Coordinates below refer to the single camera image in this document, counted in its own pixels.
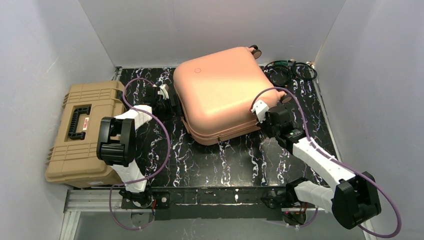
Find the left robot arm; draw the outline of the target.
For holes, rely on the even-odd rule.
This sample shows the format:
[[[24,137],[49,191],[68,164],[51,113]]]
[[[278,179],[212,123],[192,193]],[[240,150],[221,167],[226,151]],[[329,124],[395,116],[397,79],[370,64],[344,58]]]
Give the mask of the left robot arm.
[[[181,113],[181,105],[176,90],[166,84],[148,86],[139,105],[131,105],[122,98],[128,111],[114,117],[104,117],[100,121],[96,155],[110,166],[120,177],[122,185],[130,193],[144,192],[149,179],[155,177],[166,166],[165,163],[148,176],[144,176],[136,162],[137,130],[151,120],[162,128],[168,152],[171,138],[164,121]]]

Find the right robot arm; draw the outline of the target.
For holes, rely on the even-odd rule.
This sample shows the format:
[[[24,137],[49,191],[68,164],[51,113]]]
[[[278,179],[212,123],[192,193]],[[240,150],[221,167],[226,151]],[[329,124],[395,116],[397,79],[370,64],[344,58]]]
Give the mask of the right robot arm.
[[[353,173],[332,162],[328,153],[307,136],[305,130],[295,128],[288,110],[282,106],[267,105],[254,108],[261,130],[291,155],[302,160],[327,186],[321,186],[301,177],[285,186],[286,200],[290,203],[310,203],[333,214],[337,222],[352,229],[382,212],[377,188],[367,181],[368,172]]]

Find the pink suitcase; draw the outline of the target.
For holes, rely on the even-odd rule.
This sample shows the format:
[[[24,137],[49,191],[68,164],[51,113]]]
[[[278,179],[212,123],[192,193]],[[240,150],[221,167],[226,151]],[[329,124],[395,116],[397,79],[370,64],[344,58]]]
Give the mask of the pink suitcase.
[[[239,46],[176,67],[173,86],[181,119],[197,143],[210,146],[259,130],[251,113],[254,103],[277,105],[286,96],[256,62],[261,54],[256,45]]]

